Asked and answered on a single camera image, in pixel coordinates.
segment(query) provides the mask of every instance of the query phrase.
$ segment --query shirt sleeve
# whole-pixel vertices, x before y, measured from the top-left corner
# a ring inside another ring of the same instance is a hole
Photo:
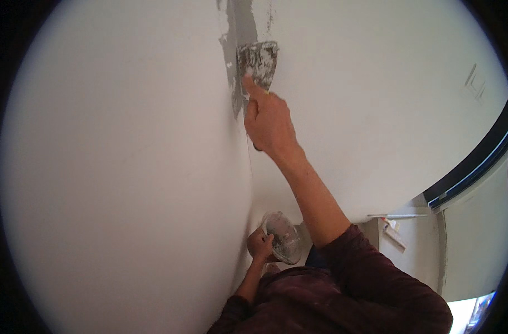
[[[208,334],[224,334],[234,332],[236,326],[252,314],[252,306],[241,296],[231,296],[226,301],[217,321],[211,325]]]
[[[356,225],[319,251],[340,289],[352,298],[389,307],[395,313],[402,310],[430,324],[434,332],[449,332],[453,318],[445,300],[395,267]]]

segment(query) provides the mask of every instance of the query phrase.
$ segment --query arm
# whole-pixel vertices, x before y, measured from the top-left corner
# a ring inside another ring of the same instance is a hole
[[[341,289],[356,299],[396,307],[405,314],[421,314],[417,318],[449,323],[450,327],[452,316],[445,301],[398,270],[356,226],[351,226],[297,143],[285,101],[267,94],[250,77],[243,79],[243,85],[251,97],[246,131],[289,182],[312,241],[327,259]]]
[[[238,324],[250,317],[263,267],[273,252],[273,239],[272,234],[266,240],[263,239],[260,233],[252,234],[249,237],[252,263],[246,271],[243,282],[241,282],[235,294],[228,298],[221,316],[208,330],[208,334],[232,333]]]

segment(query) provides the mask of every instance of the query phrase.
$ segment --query clear plastic container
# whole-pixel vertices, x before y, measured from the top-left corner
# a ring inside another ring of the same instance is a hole
[[[296,264],[302,255],[297,229],[280,211],[267,212],[262,218],[264,237],[274,235],[273,254],[285,264]]]

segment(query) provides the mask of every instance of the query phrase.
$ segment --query maroon long-sleeve shirt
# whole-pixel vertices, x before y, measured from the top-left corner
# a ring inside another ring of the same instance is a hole
[[[263,277],[254,304],[226,302],[208,333],[448,333],[451,311],[398,270],[352,225],[320,249],[328,270],[295,267]]]

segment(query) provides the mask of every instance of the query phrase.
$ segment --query hand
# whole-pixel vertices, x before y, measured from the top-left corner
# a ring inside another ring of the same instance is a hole
[[[254,146],[275,161],[300,148],[287,103],[254,84],[249,74],[243,77],[243,87],[250,94],[245,129]]]
[[[272,234],[264,238],[261,229],[257,229],[249,236],[247,245],[254,261],[267,262],[271,254],[273,254],[273,239],[274,236]]]

